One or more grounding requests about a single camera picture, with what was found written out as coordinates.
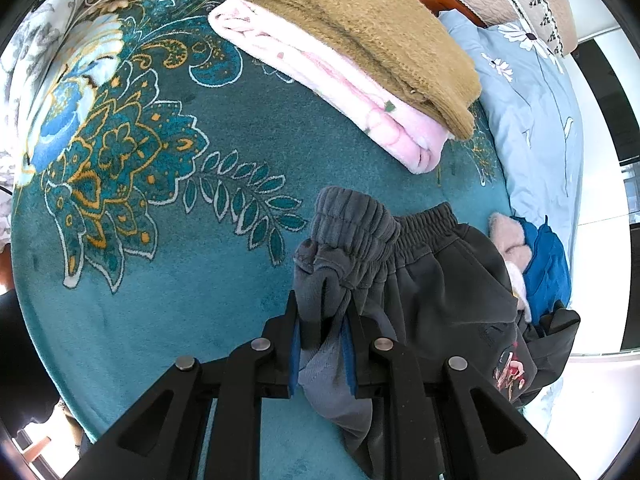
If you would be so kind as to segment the blue quilted garment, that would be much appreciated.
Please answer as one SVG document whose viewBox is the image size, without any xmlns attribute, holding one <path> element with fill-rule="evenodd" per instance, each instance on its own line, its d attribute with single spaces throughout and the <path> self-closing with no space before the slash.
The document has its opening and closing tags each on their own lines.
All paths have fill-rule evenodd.
<svg viewBox="0 0 640 480">
<path fill-rule="evenodd" d="M 557 301 L 564 307 L 570 302 L 570 269 L 564 246 L 548 222 L 536 228 L 524 218 L 514 217 L 514 220 L 523 228 L 525 246 L 532 251 L 523 278 L 532 324 L 536 326 L 543 315 L 553 311 Z"/>
</svg>

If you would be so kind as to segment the light blue floral pillow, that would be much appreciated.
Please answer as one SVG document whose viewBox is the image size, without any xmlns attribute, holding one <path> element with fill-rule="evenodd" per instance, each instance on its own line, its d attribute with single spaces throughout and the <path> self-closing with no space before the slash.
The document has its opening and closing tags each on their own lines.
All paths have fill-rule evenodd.
<svg viewBox="0 0 640 480">
<path fill-rule="evenodd" d="M 512 212 L 547 222 L 573 258 L 584 135 L 570 77 L 523 20 L 480 28 L 457 10 L 438 16 L 472 58 Z"/>
</svg>

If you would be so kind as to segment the dark grey sweatpants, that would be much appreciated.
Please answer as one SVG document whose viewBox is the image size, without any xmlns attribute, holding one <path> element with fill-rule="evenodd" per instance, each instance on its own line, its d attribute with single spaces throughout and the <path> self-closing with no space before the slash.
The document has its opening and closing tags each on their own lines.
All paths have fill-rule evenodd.
<svg viewBox="0 0 640 480">
<path fill-rule="evenodd" d="M 384 474 L 384 408 L 350 392 L 341 341 L 349 306 L 419 356 L 462 356 L 510 401 L 536 375 L 503 258 L 448 204 L 396 217 L 369 195 L 329 186 L 294 262 L 299 385 L 370 478 Z"/>
</svg>

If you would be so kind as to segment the pink white fluffy garment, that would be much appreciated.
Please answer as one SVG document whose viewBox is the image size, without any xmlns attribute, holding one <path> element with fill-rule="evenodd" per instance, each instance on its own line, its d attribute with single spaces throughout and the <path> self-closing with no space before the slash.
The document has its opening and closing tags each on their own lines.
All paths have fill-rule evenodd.
<svg viewBox="0 0 640 480">
<path fill-rule="evenodd" d="M 525 243 L 523 227 L 518 220 L 494 212 L 488 220 L 489 239 L 496 246 L 508 271 L 516 307 L 523 312 L 524 320 L 532 322 L 532 311 L 527 299 L 524 271 L 532 261 L 533 253 Z"/>
</svg>

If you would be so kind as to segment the grey garment with flower embroidery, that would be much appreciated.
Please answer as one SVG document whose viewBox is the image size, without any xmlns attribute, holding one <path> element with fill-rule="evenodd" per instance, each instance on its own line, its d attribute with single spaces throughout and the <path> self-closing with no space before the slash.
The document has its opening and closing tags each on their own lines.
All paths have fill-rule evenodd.
<svg viewBox="0 0 640 480">
<path fill-rule="evenodd" d="M 561 377 L 579 324 L 579 314 L 561 300 L 537 325 L 526 323 L 524 315 L 518 318 L 516 341 L 503 350 L 494 369 L 496 388 L 514 408 L 524 408 Z"/>
</svg>

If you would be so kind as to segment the folded tan fleece blanket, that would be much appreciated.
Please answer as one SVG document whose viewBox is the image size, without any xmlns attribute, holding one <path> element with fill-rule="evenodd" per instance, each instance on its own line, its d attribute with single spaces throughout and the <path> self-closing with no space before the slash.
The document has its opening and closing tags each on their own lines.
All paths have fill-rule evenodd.
<svg viewBox="0 0 640 480">
<path fill-rule="evenodd" d="M 393 96 L 459 140 L 474 132 L 480 97 L 472 58 L 419 0 L 248 0 L 355 62 Z"/>
</svg>

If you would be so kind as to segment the teal floral plush blanket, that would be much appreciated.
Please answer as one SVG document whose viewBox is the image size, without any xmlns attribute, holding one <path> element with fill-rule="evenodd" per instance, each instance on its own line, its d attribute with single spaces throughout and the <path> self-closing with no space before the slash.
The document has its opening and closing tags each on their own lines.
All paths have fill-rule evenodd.
<svg viewBox="0 0 640 480">
<path fill-rule="evenodd" d="M 509 210 L 484 110 L 416 176 L 320 96 L 218 36 L 226 0 L 82 0 L 21 109 L 12 263 L 35 348 L 96 442 L 182 354 L 283 311 L 327 185 L 395 214 Z"/>
</svg>

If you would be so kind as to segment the folded pink blanket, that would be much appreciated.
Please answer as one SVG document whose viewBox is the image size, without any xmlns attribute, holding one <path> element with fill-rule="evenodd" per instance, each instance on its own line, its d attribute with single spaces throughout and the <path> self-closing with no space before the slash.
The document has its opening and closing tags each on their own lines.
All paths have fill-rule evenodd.
<svg viewBox="0 0 640 480">
<path fill-rule="evenodd" d="M 446 127 L 308 32 L 245 0 L 227 0 L 207 19 L 217 35 L 339 110 L 412 174 L 426 174 L 440 162 L 452 138 Z"/>
</svg>

